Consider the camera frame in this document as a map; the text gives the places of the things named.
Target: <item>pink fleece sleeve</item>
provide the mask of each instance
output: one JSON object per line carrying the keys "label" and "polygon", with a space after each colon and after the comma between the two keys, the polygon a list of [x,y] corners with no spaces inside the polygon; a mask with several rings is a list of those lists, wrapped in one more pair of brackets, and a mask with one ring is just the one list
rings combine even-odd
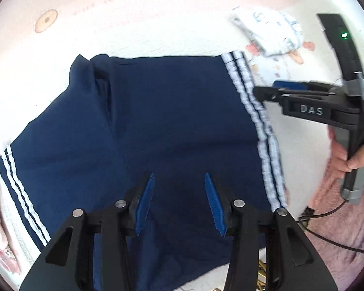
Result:
{"label": "pink fleece sleeve", "polygon": [[[315,214],[329,212],[342,203],[339,180],[332,177],[330,161],[325,176],[309,207]],[[357,206],[345,204],[336,213],[312,219],[309,229],[338,243],[364,250],[364,198]],[[329,244],[310,233],[308,238],[319,252],[339,291],[346,290],[364,267],[364,254]]]}

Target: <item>silver screw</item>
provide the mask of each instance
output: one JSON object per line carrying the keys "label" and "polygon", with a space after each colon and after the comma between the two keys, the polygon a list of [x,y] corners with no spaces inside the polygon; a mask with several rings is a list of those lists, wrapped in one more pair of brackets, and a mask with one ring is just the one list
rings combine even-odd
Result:
{"label": "silver screw", "polygon": [[117,208],[124,208],[127,205],[127,203],[125,202],[125,200],[119,200],[116,201],[115,206]]}
{"label": "silver screw", "polygon": [[279,214],[280,216],[282,216],[282,217],[285,217],[286,215],[288,215],[288,212],[287,212],[287,210],[286,210],[286,209],[284,209],[284,208],[279,208],[279,209],[278,209],[278,214]]}
{"label": "silver screw", "polygon": [[242,208],[245,206],[245,202],[242,201],[241,199],[236,199],[233,204],[235,205],[235,207],[238,207],[238,208]]}
{"label": "silver screw", "polygon": [[75,209],[74,211],[73,211],[73,217],[80,217],[81,215],[83,215],[84,214],[84,211],[82,210],[82,209]]}

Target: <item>pink fuzzy fabric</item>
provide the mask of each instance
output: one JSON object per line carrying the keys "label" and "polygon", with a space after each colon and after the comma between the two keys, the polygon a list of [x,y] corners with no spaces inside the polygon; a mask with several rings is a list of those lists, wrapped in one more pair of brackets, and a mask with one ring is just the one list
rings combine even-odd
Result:
{"label": "pink fuzzy fabric", "polygon": [[[331,175],[328,162],[325,176],[309,207],[315,214],[329,212],[342,203],[339,180]],[[364,250],[364,198],[358,206],[345,204],[336,213],[312,219],[309,229],[338,243]],[[364,254],[329,244],[312,234],[308,238],[319,252],[339,291],[346,290],[364,267]]]}

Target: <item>white stripe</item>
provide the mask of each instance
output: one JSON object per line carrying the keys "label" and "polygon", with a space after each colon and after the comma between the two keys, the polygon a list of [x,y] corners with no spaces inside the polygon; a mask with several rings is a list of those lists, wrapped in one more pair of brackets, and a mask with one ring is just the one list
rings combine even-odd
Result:
{"label": "white stripe", "polygon": [[11,150],[10,145],[7,147],[7,152],[8,152],[8,158],[11,163],[12,175],[14,176],[14,180],[19,185],[22,196],[25,199],[25,203],[28,205],[28,210],[30,211],[31,215],[34,217],[36,224],[41,228],[43,235],[45,236],[46,241],[48,242],[49,240],[51,240],[51,237],[50,237],[46,227],[43,225],[42,221],[40,220],[39,215],[36,213],[36,211],[34,209],[34,205],[32,204],[30,198],[28,197],[28,194],[25,192],[24,186],[16,174],[15,159],[14,159],[14,156],[12,155],[12,150]]}
{"label": "white stripe", "polygon": [[267,194],[268,201],[271,204],[271,210],[274,212],[281,205],[278,201],[278,198],[276,197],[276,190],[273,183],[273,177],[271,175],[270,157],[268,156],[266,144],[267,135],[264,132],[263,125],[258,117],[256,110],[253,108],[251,102],[248,100],[247,93],[245,92],[245,88],[237,72],[235,63],[233,62],[233,60],[228,61],[229,57],[232,58],[232,56],[230,54],[224,54],[221,55],[221,57],[225,62],[225,66],[228,70],[229,76],[231,77],[234,86],[237,89],[237,92],[240,94],[241,102],[244,104],[245,109],[247,110],[247,112],[251,116],[253,123],[255,124],[256,132],[259,139],[257,143],[257,148],[259,157],[262,160],[262,174],[265,192]]}
{"label": "white stripe", "polygon": [[11,176],[11,168],[10,168],[10,165],[8,164],[8,161],[7,161],[7,156],[5,155],[5,153],[3,153],[1,155],[1,158],[3,159],[3,163],[4,163],[4,166],[5,166],[5,169],[7,170],[7,177],[8,177],[8,180],[10,181],[10,184],[11,184],[11,187],[12,189],[16,192],[17,194],[17,198],[20,202],[20,205],[22,206],[22,209],[24,211],[24,216],[25,218],[28,220],[28,223],[30,224],[31,228],[35,231],[35,233],[37,234],[37,236],[39,237],[39,239],[41,240],[42,244],[44,246],[47,245],[47,242],[45,240],[45,238],[43,237],[43,234],[42,232],[40,231],[40,229],[38,229],[38,227],[36,226],[34,220],[31,218],[31,216],[28,214],[28,211],[27,211],[27,208],[25,206],[25,202],[22,198],[22,195],[20,194],[20,191],[18,189],[18,187],[16,186],[15,184],[15,181],[14,179],[12,178]]}
{"label": "white stripe", "polygon": [[265,110],[263,104],[261,104],[256,97],[253,95],[253,87],[255,86],[249,70],[247,68],[247,63],[243,54],[239,51],[235,51],[234,56],[239,66],[241,76],[244,80],[245,87],[247,89],[250,100],[257,112],[260,115],[260,118],[264,124],[264,131],[268,137],[268,145],[269,145],[269,154],[271,158],[271,166],[273,168],[273,173],[276,181],[276,188],[279,195],[279,200],[283,207],[287,207],[286,203],[286,195],[284,191],[284,177],[282,175],[282,170],[280,166],[280,155],[279,155],[279,146],[278,141],[276,140],[275,134],[272,131],[272,127],[270,126],[267,111]]}

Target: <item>white folded cloth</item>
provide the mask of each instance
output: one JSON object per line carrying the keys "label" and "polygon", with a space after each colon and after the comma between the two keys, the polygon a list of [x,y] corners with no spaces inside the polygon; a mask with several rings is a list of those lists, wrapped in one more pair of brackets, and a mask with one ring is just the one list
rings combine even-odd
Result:
{"label": "white folded cloth", "polygon": [[285,12],[268,8],[234,9],[232,23],[239,27],[265,57],[283,55],[303,44],[301,25]]}

